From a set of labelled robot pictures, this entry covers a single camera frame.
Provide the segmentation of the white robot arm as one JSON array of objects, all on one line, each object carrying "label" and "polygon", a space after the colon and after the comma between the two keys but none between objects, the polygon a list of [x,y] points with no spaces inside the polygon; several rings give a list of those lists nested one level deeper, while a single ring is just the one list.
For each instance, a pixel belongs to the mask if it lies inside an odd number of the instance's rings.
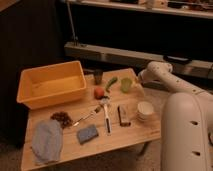
[{"label": "white robot arm", "polygon": [[172,69],[170,63],[152,61],[138,74],[140,83],[158,80],[172,92],[161,116],[161,171],[212,171],[213,95]]}]

